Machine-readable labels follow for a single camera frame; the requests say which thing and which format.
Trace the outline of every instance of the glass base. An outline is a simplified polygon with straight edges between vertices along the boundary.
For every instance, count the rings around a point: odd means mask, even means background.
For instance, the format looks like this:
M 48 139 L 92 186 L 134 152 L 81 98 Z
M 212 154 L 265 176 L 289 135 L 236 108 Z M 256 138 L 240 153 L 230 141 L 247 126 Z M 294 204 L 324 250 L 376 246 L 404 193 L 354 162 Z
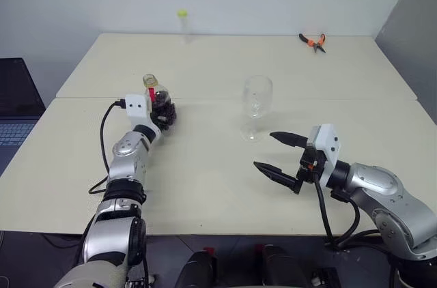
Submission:
M 260 141 L 263 135 L 260 131 L 256 130 L 252 124 L 245 124 L 241 127 L 241 137 L 246 141 Z

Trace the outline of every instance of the pliers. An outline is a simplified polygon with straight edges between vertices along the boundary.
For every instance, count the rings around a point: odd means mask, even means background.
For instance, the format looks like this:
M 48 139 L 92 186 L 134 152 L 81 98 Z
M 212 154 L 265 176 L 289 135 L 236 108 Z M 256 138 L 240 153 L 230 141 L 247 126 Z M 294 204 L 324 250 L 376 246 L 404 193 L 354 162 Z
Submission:
M 311 39 L 307 39 L 303 34 L 299 33 L 299 39 L 301 39 L 305 44 L 307 44 L 310 47 L 314 48 L 314 52 L 317 52 L 317 49 L 320 49 L 321 51 L 323 51 L 324 53 L 326 53 L 326 51 L 323 49 L 322 45 L 325 42 L 325 35 L 322 33 L 320 35 L 320 39 L 319 41 L 317 41 L 317 43 L 314 42 L 314 40 Z

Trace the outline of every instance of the white table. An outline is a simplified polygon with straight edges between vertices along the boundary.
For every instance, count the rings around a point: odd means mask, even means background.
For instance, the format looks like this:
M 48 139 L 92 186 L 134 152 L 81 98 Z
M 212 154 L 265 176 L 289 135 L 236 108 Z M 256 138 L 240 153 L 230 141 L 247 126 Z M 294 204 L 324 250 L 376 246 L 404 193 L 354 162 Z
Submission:
M 326 38 L 314 54 L 296 36 L 99 36 L 58 98 L 119 98 L 143 93 L 153 73 L 173 98 L 239 98 L 244 80 L 269 76 L 274 98 L 415 100 L 371 37 Z
M 104 177 L 98 127 L 112 99 L 56 99 L 0 177 L 0 229 L 82 233 L 101 196 L 87 190 Z M 240 137 L 241 106 L 230 100 L 177 100 L 178 121 L 155 146 L 145 180 L 148 233 L 324 234 L 315 188 L 300 195 L 271 182 L 254 160 L 295 175 L 301 149 L 266 136 Z M 265 133 L 308 135 L 334 123 L 346 162 L 377 164 L 437 210 L 436 126 L 416 101 L 277 102 Z M 129 130 L 121 109 L 107 119 L 107 153 Z M 350 225 L 350 206 L 326 195 L 335 233 Z M 361 229 L 373 228 L 363 215 Z

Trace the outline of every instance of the wine glass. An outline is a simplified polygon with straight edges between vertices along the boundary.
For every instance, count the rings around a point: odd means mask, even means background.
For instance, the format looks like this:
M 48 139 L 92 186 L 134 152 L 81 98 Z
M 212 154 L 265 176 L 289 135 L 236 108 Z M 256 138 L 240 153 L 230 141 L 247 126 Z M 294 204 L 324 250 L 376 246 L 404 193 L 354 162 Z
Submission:
M 272 106 L 273 82 L 262 75 L 251 76 L 244 82 L 243 111 L 249 116 L 248 123 L 241 128 L 242 137 L 248 141 L 259 141 L 261 134 L 257 120 L 267 114 Z

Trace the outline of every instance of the laptop keyboard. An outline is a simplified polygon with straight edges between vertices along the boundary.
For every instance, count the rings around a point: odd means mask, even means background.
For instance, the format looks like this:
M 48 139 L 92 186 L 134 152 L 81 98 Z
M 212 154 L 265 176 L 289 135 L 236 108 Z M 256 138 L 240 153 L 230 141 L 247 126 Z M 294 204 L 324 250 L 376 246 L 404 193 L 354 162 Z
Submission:
M 0 124 L 0 146 L 21 146 L 35 124 Z

